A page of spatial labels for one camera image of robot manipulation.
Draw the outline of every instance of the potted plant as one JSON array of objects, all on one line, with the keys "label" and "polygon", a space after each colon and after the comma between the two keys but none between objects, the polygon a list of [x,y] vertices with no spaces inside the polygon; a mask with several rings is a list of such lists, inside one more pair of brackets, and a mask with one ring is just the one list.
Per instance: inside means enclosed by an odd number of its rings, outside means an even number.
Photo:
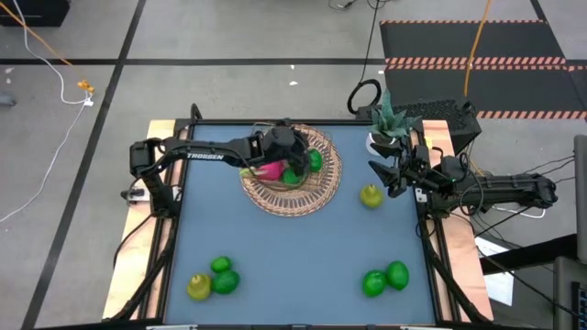
[{"label": "potted plant", "polygon": [[383,94],[382,109],[371,110],[372,125],[367,136],[367,150],[379,156],[379,153],[371,147],[371,143],[392,144],[397,138],[407,137],[412,125],[418,118],[406,117],[405,111],[394,114],[392,110],[392,97],[388,90]]}]

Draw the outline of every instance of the white pot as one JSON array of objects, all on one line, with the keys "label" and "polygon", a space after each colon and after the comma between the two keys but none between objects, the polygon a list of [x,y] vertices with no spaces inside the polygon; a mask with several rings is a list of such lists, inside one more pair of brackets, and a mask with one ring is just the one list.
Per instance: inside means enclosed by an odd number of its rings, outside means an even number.
[{"label": "white pot", "polygon": [[[390,142],[389,144],[393,144],[394,142],[395,137],[392,138],[392,142]],[[367,147],[367,151],[369,151],[369,153],[374,156],[381,156],[379,152],[375,151],[375,149],[371,147],[371,143],[375,143],[375,141],[373,140],[373,135],[369,133],[369,135],[367,135],[367,140],[365,141],[365,147]]]}]

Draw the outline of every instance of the orange cable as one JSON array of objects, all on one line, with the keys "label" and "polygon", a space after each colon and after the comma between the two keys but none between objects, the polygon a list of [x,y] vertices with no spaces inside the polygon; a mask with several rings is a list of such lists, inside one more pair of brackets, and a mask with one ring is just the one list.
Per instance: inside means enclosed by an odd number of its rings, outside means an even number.
[{"label": "orange cable", "polygon": [[0,6],[12,17],[15,19],[16,22],[18,22],[18,24],[20,24],[23,28],[25,28],[28,33],[30,33],[33,37],[35,37],[41,44],[43,44],[43,46],[45,46],[45,48],[47,48],[56,58],[58,58],[60,61],[62,61],[64,64],[67,64],[69,66],[71,66],[72,68],[74,68],[76,71],[78,71],[78,73],[80,74],[80,76],[82,76],[82,81],[78,82],[78,86],[80,86],[80,88],[82,88],[83,90],[87,90],[90,93],[92,93],[94,91],[94,87],[92,87],[91,85],[88,84],[88,82],[84,79],[82,72],[80,71],[80,69],[78,69],[75,65],[73,65],[71,62],[69,62],[68,60],[65,60],[58,52],[57,50],[53,49],[51,46],[49,46],[49,44],[43,39],[41,38],[37,33],[35,33],[35,31],[33,31],[32,29],[30,29],[27,24],[25,24],[25,22],[23,22],[22,20],[20,20],[20,18],[18,18],[18,16],[15,15],[15,13],[13,13],[10,9],[8,9],[8,7],[0,2]]},{"label": "orange cable", "polygon": [[489,8],[492,5],[492,0],[487,0],[487,4],[485,5],[485,12],[483,13],[483,18],[481,20],[481,24],[477,29],[477,36],[475,37],[475,42],[473,42],[473,48],[471,49],[471,55],[469,55],[469,60],[467,61],[467,72],[465,73],[465,88],[463,93],[465,96],[469,94],[469,75],[471,74],[471,65],[473,63],[473,56],[475,56],[475,50],[477,49],[477,44],[479,43],[479,39],[481,38],[481,31],[483,30],[483,26],[485,25],[485,21],[487,20],[487,15],[489,14]]}]

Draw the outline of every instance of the blue table surface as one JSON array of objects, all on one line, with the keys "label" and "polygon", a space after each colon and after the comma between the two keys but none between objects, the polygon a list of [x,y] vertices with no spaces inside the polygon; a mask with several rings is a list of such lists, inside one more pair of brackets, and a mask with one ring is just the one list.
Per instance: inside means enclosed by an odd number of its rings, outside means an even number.
[{"label": "blue table surface", "polygon": [[[238,169],[192,161],[166,306],[167,325],[397,325],[433,324],[420,238],[415,235],[413,192],[371,210],[359,200],[366,184],[382,185],[367,160],[365,126],[322,126],[342,158],[342,180],[332,200],[315,213],[288,218],[255,205]],[[197,126],[194,139],[227,141],[250,126]],[[230,295],[193,301],[186,286],[195,273],[211,274],[210,261],[229,256],[241,276]],[[362,294],[363,275],[401,260],[410,270],[403,291],[388,287]]]}]

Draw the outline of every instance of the white cable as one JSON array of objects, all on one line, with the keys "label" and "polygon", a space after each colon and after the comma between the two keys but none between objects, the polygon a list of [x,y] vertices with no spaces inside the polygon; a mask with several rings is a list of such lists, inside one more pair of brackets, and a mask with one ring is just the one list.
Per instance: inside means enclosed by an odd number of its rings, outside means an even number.
[{"label": "white cable", "polygon": [[41,183],[40,188],[37,191],[37,193],[35,193],[33,195],[33,197],[30,200],[28,200],[28,202],[26,202],[24,205],[20,206],[16,210],[9,213],[7,216],[0,219],[0,224],[2,224],[6,219],[11,217],[12,215],[15,215],[18,212],[27,208],[27,206],[29,206],[31,203],[33,203],[37,199],[37,197],[39,197],[40,193],[43,191],[43,188],[45,188],[45,183],[47,182],[47,179],[49,178],[49,174],[51,173],[51,170],[53,170],[53,165],[55,164],[55,160],[57,160],[57,156],[59,156],[59,152],[61,151],[61,148],[63,148],[63,146],[65,145],[65,142],[67,142],[67,138],[70,136],[70,132],[72,131],[72,128],[75,126],[75,123],[77,123],[78,119],[80,119],[80,116],[82,115],[82,112],[85,107],[86,107],[86,104],[82,105],[82,109],[78,112],[77,116],[73,120],[73,123],[67,129],[67,133],[65,133],[65,138],[63,139],[61,144],[57,147],[57,150],[55,150],[55,154],[53,155],[53,159],[51,160],[51,163],[49,165],[49,168],[47,169],[47,172],[45,172],[45,177],[43,178],[43,182]]},{"label": "white cable", "polygon": [[[17,0],[13,0],[13,2],[14,2],[14,4],[15,4],[15,7],[17,8],[18,15],[20,16],[20,19],[21,19],[21,20],[22,20],[22,22],[23,22],[23,23],[26,25],[26,24],[27,24],[27,22],[25,21],[25,16],[24,16],[24,15],[22,15],[22,11],[20,11],[20,7],[18,6],[18,1],[17,1]],[[57,71],[57,69],[55,69],[55,67],[54,67],[54,66],[52,66],[52,65],[51,65],[51,63],[49,63],[49,61],[48,61],[48,60],[45,60],[45,59],[43,59],[43,58],[42,58],[42,57],[40,57],[39,55],[35,54],[35,53],[34,53],[32,50],[30,50],[30,48],[28,47],[28,32],[27,32],[27,29],[26,29],[25,27],[22,27],[22,28],[23,28],[23,30],[24,30],[24,34],[25,34],[25,48],[28,50],[28,52],[29,52],[29,53],[30,53],[32,56],[36,57],[37,59],[39,59],[39,60],[41,60],[41,61],[44,61],[44,62],[45,62],[47,65],[49,65],[49,67],[50,67],[50,68],[51,68],[53,71],[55,71],[55,73],[57,73],[57,75],[59,76],[59,80],[61,81],[61,100],[62,100],[62,101],[65,103],[65,104],[67,104],[67,105],[80,105],[80,104],[84,103],[85,101],[87,101],[87,100],[88,100],[88,97],[92,97],[92,95],[91,95],[91,94],[90,94],[90,95],[88,95],[88,94],[86,93],[86,97],[85,97],[85,99],[83,99],[82,101],[77,101],[77,102],[72,102],[72,101],[65,101],[65,99],[63,98],[63,93],[64,93],[64,90],[65,90],[65,82],[63,82],[63,76],[61,76],[61,73],[59,73],[59,72]]]},{"label": "white cable", "polygon": [[[518,212],[516,210],[504,209],[504,208],[497,207],[497,206],[492,206],[492,209],[493,210],[497,210],[497,211],[502,211],[502,212],[508,212],[508,213],[511,213],[511,214],[517,214],[517,212]],[[525,216],[525,217],[529,217],[531,219],[542,219],[546,213],[547,213],[547,210],[546,209],[542,209],[542,214],[541,215],[531,215],[531,214],[524,214],[524,213],[521,213],[519,215],[522,215],[522,216]]]}]

